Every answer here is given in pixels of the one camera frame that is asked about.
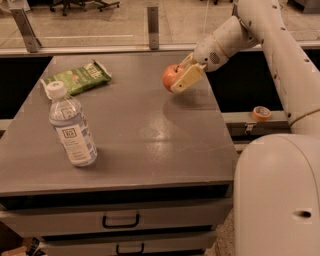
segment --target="black handle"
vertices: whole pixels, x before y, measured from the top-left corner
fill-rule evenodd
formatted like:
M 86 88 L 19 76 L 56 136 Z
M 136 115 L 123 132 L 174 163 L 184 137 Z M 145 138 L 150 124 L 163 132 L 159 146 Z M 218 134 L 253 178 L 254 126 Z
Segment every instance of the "black handle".
M 144 243 L 141 244 L 141 250 L 138 251 L 138 252 L 125 252 L 125 253 L 122 253 L 119 251 L 119 245 L 117 244 L 117 248 L 116 248 L 116 253 L 117 255 L 120 255 L 120 256 L 134 256 L 134 255 L 141 255 L 144 251 Z
M 102 226 L 103 226 L 104 228 L 134 228 L 134 227 L 138 226 L 139 221 L 140 221 L 140 216 L 139 216 L 139 214 L 136 214 L 136 220 L 135 220 L 135 222 L 132 223 L 132 224 L 107 225 L 107 224 L 106 224 L 106 221 L 107 221 L 107 216 L 103 216 Z

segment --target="water bottle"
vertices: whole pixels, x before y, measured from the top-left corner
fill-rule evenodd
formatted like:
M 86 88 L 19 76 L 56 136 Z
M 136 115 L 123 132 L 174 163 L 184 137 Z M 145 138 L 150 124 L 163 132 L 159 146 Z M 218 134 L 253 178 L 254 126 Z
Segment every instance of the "water bottle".
M 80 102 L 68 94 L 61 81 L 49 83 L 46 90 L 52 99 L 49 120 L 70 162 L 79 167 L 92 164 L 97 158 L 97 149 Z

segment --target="green chip bag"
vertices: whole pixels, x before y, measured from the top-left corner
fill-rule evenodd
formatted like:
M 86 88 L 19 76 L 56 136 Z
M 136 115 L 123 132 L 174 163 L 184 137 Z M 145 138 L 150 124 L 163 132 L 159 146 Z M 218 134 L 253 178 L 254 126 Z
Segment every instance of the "green chip bag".
M 83 67 L 74 68 L 65 72 L 41 79 L 45 90 L 46 86 L 53 81 L 62 81 L 70 95 L 79 94 L 94 86 L 102 85 L 111 81 L 111 74 L 106 68 L 93 60 Z

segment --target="metal drawer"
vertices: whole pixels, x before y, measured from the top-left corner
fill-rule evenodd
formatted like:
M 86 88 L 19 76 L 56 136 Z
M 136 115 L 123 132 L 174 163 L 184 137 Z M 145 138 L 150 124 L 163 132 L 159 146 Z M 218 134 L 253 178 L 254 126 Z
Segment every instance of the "metal drawer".
M 21 237 L 148 230 L 223 223 L 232 199 L 50 208 L 0 212 Z
M 143 255 L 159 252 L 190 252 L 200 253 L 212 247 L 216 233 L 189 232 L 177 234 L 162 234 L 134 236 L 112 241 L 109 238 L 42 242 L 39 249 L 49 256 L 108 256 L 108 255 Z

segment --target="gray tabletop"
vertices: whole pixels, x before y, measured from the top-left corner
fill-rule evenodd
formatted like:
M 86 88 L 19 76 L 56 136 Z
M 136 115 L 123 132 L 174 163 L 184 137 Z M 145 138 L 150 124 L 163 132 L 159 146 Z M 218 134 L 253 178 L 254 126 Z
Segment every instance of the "gray tabletop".
M 76 96 L 98 148 L 70 164 L 38 82 L 0 140 L 0 196 L 230 183 L 237 154 L 206 78 L 181 94 L 161 75 L 186 52 L 54 57 L 42 77 L 96 59 L 112 81 Z

